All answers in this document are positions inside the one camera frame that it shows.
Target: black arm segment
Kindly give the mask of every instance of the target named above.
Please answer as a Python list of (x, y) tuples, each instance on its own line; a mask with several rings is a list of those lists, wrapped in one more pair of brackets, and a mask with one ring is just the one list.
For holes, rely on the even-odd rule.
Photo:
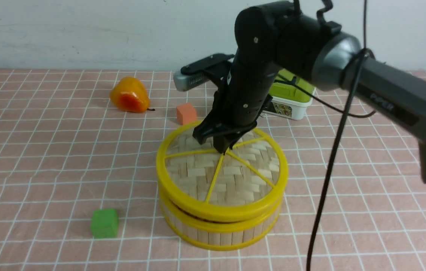
[[(321, 91), (352, 89), (355, 56), (362, 50), (359, 40), (335, 22), (303, 15), (298, 0), (243, 10), (235, 22), (235, 38), (238, 49), (230, 71), (220, 75), (213, 108), (193, 133), (200, 144), (213, 137), (218, 152), (256, 127), (280, 69)], [(426, 81), (368, 58), (356, 96), (419, 140), (426, 183)]]

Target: pink tiled surface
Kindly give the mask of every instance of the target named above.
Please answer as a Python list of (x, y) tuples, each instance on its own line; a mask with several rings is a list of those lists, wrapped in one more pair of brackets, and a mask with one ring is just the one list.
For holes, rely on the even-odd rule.
[[(412, 72), (426, 79), (426, 72)], [(146, 114), (122, 113), (108, 93), (123, 76), (148, 88)], [(158, 210), (156, 149), (178, 125), (175, 106), (211, 105), (211, 84), (180, 93), (170, 72), (0, 69), (0, 271), (295, 271), (305, 257), (340, 115), (268, 116), (290, 179), (263, 240), (208, 252), (179, 240)], [(347, 93), (319, 93), (341, 106)], [(369, 111), (356, 101), (355, 113)], [(97, 208), (117, 208), (119, 237), (91, 240)], [(426, 185), (416, 140), (386, 118), (350, 119), (321, 220), (313, 270), (426, 270)]]

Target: yellow rim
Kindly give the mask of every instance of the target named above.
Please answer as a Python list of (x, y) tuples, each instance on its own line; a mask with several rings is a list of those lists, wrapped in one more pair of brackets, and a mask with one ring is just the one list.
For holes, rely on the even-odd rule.
[[(266, 213), (269, 209), (272, 209), (272, 206), (281, 199), (283, 192), (285, 190), (285, 187), (287, 185), (288, 181), (288, 164), (287, 159), (285, 158), (285, 155), (283, 154), (283, 151), (281, 150), (280, 146), (265, 132), (261, 131), (258, 128), (255, 128), (253, 132), (258, 134), (261, 139), (254, 139), (249, 140), (247, 142), (242, 142), (237, 144), (236, 146), (241, 146), (245, 144), (252, 143), (254, 141), (258, 140), (264, 140), (268, 142), (275, 153), (277, 153), (278, 160), (280, 161), (280, 174), (278, 176), (277, 183), (272, 186), (273, 184), (263, 177), (263, 175), (259, 174), (258, 171), (254, 170), (254, 173), (258, 174), (259, 177), (261, 177), (263, 180), (268, 180), (268, 184), (272, 186), (272, 190), (262, 199), (253, 202), (251, 204), (246, 204), (244, 206), (215, 206), (212, 204), (208, 204), (208, 202), (202, 202), (198, 201), (196, 199), (191, 198), (189, 195), (184, 193), (182, 190), (180, 190), (175, 183), (171, 180), (170, 175), (168, 174), (168, 171), (166, 170), (166, 164), (165, 160), (170, 157), (177, 157), (177, 156), (186, 156), (186, 155), (193, 155), (198, 153), (212, 153), (216, 152), (214, 149), (209, 150), (199, 150), (199, 151), (190, 151), (190, 152), (184, 152), (180, 154), (174, 154), (174, 155), (166, 155), (168, 147), (170, 146), (171, 142), (178, 137), (182, 132), (194, 128), (197, 125), (199, 125), (201, 121), (190, 123), (189, 125), (184, 125), (182, 127), (179, 127), (175, 131), (173, 131), (166, 139), (162, 142), (160, 145), (160, 148), (158, 150), (158, 155), (156, 156), (156, 170), (158, 174), (158, 179), (160, 184), (164, 188), (164, 192), (167, 194), (168, 198), (179, 208), (184, 210), (185, 212), (197, 216), (199, 218), (203, 218), (205, 220), (211, 220), (211, 221), (218, 221), (218, 222), (236, 222), (236, 221), (243, 221), (248, 220), (251, 218), (254, 218), (256, 216), (260, 216), (261, 214)], [(242, 163), (244, 162), (242, 159), (236, 157), (234, 154), (230, 151), (227, 151), (227, 155), (232, 156), (232, 158), (235, 158), (236, 160), (239, 160)]]
[(244, 220), (234, 223), (213, 223), (213, 222), (206, 222), (201, 221), (196, 218), (193, 218), (189, 216), (188, 214), (184, 213), (178, 207), (174, 206), (172, 202), (166, 198), (164, 194), (164, 190), (162, 188), (158, 188), (159, 196), (161, 202), (168, 208), (168, 210), (176, 217), (178, 218), (182, 223), (185, 223), (186, 225), (196, 228), (197, 230), (204, 230), (212, 233), (232, 233), (235, 231), (243, 231), (248, 230), (250, 228), (255, 227), (256, 225), (262, 223), (267, 218), (275, 214), (275, 212), (280, 208), (281, 199), (278, 200), (267, 213), (264, 213), (261, 216), (258, 216), (254, 219), (250, 220)]
[(205, 243), (199, 242), (197, 240), (193, 240), (193, 239), (189, 238), (188, 236), (184, 235), (183, 233), (181, 233), (180, 231), (178, 231), (177, 228), (175, 228), (175, 226), (172, 225), (171, 221), (168, 218), (166, 218), (165, 211), (163, 209), (161, 211), (163, 211), (163, 215), (164, 215), (164, 219), (165, 219), (166, 223), (168, 223), (170, 228), (180, 238), (182, 238), (186, 242), (189, 242), (191, 245), (194, 245), (195, 247), (208, 249), (208, 250), (215, 250), (215, 251), (237, 250), (237, 249), (242, 249), (242, 248), (248, 247), (250, 245), (253, 245), (254, 243), (260, 241), (263, 237), (265, 237), (270, 232), (270, 230), (272, 230), (272, 228), (275, 226), (275, 223), (277, 223), (278, 217), (280, 216), (280, 213), (278, 213), (275, 216), (275, 219), (273, 220), (272, 224), (270, 226), (268, 226), (268, 228), (263, 233), (261, 233), (261, 235), (258, 235), (257, 237), (255, 237), (255, 238), (253, 238), (253, 239), (251, 239), (247, 242), (242, 242), (242, 243), (237, 244), (237, 245), (210, 245), (210, 244), (205, 244)]

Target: woven bamboo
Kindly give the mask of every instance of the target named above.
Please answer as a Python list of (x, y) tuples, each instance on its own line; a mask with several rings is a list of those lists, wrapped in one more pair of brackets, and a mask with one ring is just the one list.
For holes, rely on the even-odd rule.
[(288, 166), (276, 142), (259, 129), (225, 154), (213, 140), (192, 137), (199, 122), (178, 128), (158, 150), (160, 206), (183, 239), (212, 250), (245, 247), (268, 233), (280, 211)]
[(160, 190), (160, 208), (171, 229), (183, 240), (208, 250), (235, 250), (261, 240), (275, 225), (281, 201), (269, 213), (237, 223), (214, 223), (192, 218), (184, 213)]

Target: orange cube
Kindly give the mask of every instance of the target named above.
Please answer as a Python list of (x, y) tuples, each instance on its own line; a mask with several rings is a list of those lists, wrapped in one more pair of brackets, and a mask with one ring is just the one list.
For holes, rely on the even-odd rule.
[(176, 117), (180, 125), (187, 125), (188, 123), (195, 122), (198, 117), (196, 110), (191, 103), (185, 103), (176, 107)]

